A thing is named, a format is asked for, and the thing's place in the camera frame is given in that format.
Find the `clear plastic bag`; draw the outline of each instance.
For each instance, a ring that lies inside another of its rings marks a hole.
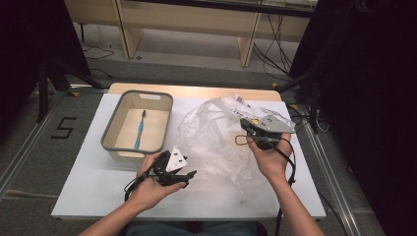
[[[244,191],[263,176],[249,147],[236,144],[236,136],[246,135],[240,118],[266,115],[265,109],[250,106],[235,93],[208,100],[184,117],[176,146],[198,163],[193,168],[197,168],[200,178],[219,175]]]

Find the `wrist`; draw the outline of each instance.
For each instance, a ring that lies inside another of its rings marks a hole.
[[[147,210],[146,206],[140,203],[136,203],[133,199],[128,199],[128,201],[126,201],[123,206],[130,212],[130,214],[133,214],[134,216]]]
[[[285,175],[273,176],[272,178],[268,178],[268,181],[272,185],[273,189],[276,191],[282,188],[290,187]]]

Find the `white table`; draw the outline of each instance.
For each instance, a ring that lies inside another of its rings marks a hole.
[[[172,150],[175,145],[177,128],[182,118],[190,110],[208,100],[208,98],[180,97],[175,95],[175,91],[173,93],[174,105],[164,150]],[[111,93],[103,96],[72,171],[51,213],[53,217],[100,218],[123,203],[123,189],[135,177],[141,163],[116,161],[100,144],[101,136],[119,97],[120,94]],[[289,116],[283,102],[259,100],[247,100],[247,102]],[[293,185],[293,189],[312,217],[325,217],[326,213],[296,135],[293,135],[291,143],[297,157],[295,175],[297,182]],[[291,167],[288,165],[287,174],[289,175],[290,172]],[[138,219],[253,220],[275,218],[278,209],[275,193],[266,179],[261,185],[242,193],[222,177],[202,179],[196,175],[190,180],[190,185],[186,189],[168,196],[153,209],[141,213]]]

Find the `gray carpet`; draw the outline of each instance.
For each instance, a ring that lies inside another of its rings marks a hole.
[[[242,89],[270,89],[272,83],[284,83],[264,73],[223,71],[206,68],[189,68],[141,63],[123,63],[104,60],[89,60],[91,68],[99,68],[113,76],[108,79],[102,73],[93,71],[104,85],[115,82],[145,83],[164,85],[207,86]],[[294,91],[286,92],[282,98],[293,102]],[[0,202],[0,235],[76,235],[87,228],[93,221],[61,221],[53,219],[50,211],[56,198],[71,171],[78,151],[88,131],[95,109],[102,95],[100,93],[82,92],[79,96],[66,96],[55,111],[51,122],[40,138],[32,154],[26,161],[20,174],[10,189],[21,190],[32,194],[43,194],[49,197],[34,196],[31,198],[7,198]],[[1,143],[1,171],[5,168],[10,156],[16,153],[24,141],[37,116],[36,97],[24,107],[11,129],[10,140]],[[56,128],[63,117],[74,117],[76,120],[65,121],[66,127],[73,128],[68,139],[51,139],[53,136],[65,136],[67,131]],[[370,210],[366,199],[357,184],[354,175],[346,171],[347,164],[337,146],[331,130],[319,134],[331,166],[337,174],[339,183],[350,203],[359,226],[364,235],[384,235],[378,221]],[[313,148],[306,132],[301,128],[298,133],[301,147],[306,156],[317,189],[333,205],[328,184],[321,167],[314,155]],[[327,235],[343,235],[343,230],[336,217],[328,209],[328,217],[319,221]],[[268,234],[273,235],[274,220],[262,221]],[[283,219],[280,235],[289,235]]]

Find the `black cable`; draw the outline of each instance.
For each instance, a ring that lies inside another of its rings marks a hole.
[[[88,48],[86,50],[83,50],[83,51],[87,52],[87,51],[90,51],[93,48],[96,48],[96,49],[99,49],[99,50],[102,50],[102,51],[106,51],[106,52],[109,52],[109,53],[107,55],[103,55],[103,56],[99,56],[99,57],[86,57],[86,58],[89,58],[89,59],[100,59],[100,58],[108,57],[108,56],[114,54],[114,51],[112,51],[112,50],[107,50],[107,49],[103,49],[101,47],[96,47],[96,46],[92,46],[92,47],[90,47],[90,48]]]
[[[291,150],[292,153],[294,155],[294,161],[292,161],[288,155],[286,155],[284,152],[282,152],[282,150],[280,150],[278,147],[276,147],[275,145],[273,145],[271,142],[267,141],[267,143],[279,154],[282,155],[282,157],[284,157],[284,159],[286,159],[288,161],[288,163],[291,165],[292,167],[292,173],[291,176],[288,179],[288,184],[289,186],[292,186],[293,183],[295,183],[295,169],[296,169],[296,158],[295,158],[295,152],[294,152],[294,147],[292,146],[292,144],[287,141],[286,139],[279,139],[280,141],[286,141],[290,146],[291,146]]]
[[[264,53],[263,51],[261,51],[261,49],[258,47],[258,45],[256,44],[256,43],[254,43],[254,48],[256,49],[256,50],[258,50],[258,52],[257,51],[255,51],[255,53],[257,54],[257,56],[264,62],[264,71],[268,74],[268,72],[267,72],[267,70],[266,70],[266,68],[265,68],[265,64],[268,64],[269,66],[271,66],[271,67],[273,67],[273,68],[275,68],[275,69],[278,69],[280,72],[282,72],[283,74],[285,74],[286,76],[288,76],[289,77],[289,74],[288,73],[286,73],[281,67],[279,67],[274,61],[272,61],[268,56],[267,56],[267,54],[268,54],[268,50],[267,50],[267,53]]]
[[[150,165],[150,167],[144,171],[140,176],[133,179],[129,184],[126,185],[124,188],[125,191],[125,202],[128,201],[130,198],[130,195],[132,192],[138,187],[139,184],[145,181],[150,175],[150,171],[153,170],[153,167],[155,166],[156,162],[159,160],[159,156],[153,161],[153,163]]]
[[[101,69],[92,68],[92,69],[90,69],[90,70],[91,70],[91,71],[99,71],[99,72],[101,72],[101,73],[105,74],[108,78],[113,78],[113,76],[112,76],[112,75],[108,74],[107,72],[105,72],[105,71],[103,71],[103,70],[101,70]]]
[[[295,134],[298,134],[298,132],[300,131],[300,130],[302,130],[306,125],[308,125],[308,124],[310,124],[310,122],[306,122],[306,123],[304,123],[300,128],[298,128],[298,130],[295,132]]]
[[[279,229],[281,228],[281,219],[282,219],[282,209],[279,208],[278,215],[275,220],[275,236],[279,235]]]
[[[308,115],[302,115],[297,109],[295,109],[294,107],[292,107],[291,105],[287,105],[288,108],[288,113],[290,114],[290,118],[291,120],[293,120],[294,118],[300,118],[299,122],[293,121],[296,125],[301,125],[301,123],[304,120],[309,120],[310,116]]]
[[[282,48],[282,44],[281,44],[281,26],[282,26],[282,15],[278,16],[278,28],[275,32],[275,29],[273,28],[273,24],[272,24],[272,20],[270,19],[270,14],[268,14],[268,20],[269,20],[269,25],[270,28],[272,29],[273,32],[273,41],[276,41],[276,44],[278,45],[279,48],[279,56],[281,58],[281,62],[282,65],[284,67],[284,71],[286,72],[286,74],[288,74],[288,70],[286,68],[285,63],[288,65],[288,67],[291,67],[291,60],[288,58],[288,56],[286,55],[286,53],[284,52],[284,49]]]
[[[298,115],[292,115],[290,112],[290,116],[289,118],[291,118],[291,120],[295,123],[295,125],[301,125],[301,123],[303,123],[304,121],[304,117],[298,116]]]
[[[333,213],[334,213],[334,216],[336,217],[336,219],[337,219],[337,221],[340,223],[340,225],[341,225],[341,227],[342,227],[342,229],[343,229],[343,232],[344,232],[344,234],[347,236],[347,235],[349,235],[348,233],[347,233],[347,230],[346,230],[346,228],[344,227],[344,224],[343,224],[343,222],[342,222],[342,220],[341,220],[341,218],[340,218],[340,215],[338,215],[337,214],[337,212],[334,210],[334,208],[333,208],[333,206],[330,204],[330,202],[325,198],[325,196],[322,194],[322,193],[320,193],[319,191],[317,191],[318,193],[319,193],[319,196],[326,202],[326,204],[328,205],[328,207],[330,207],[330,209],[331,209],[331,211],[333,211]]]

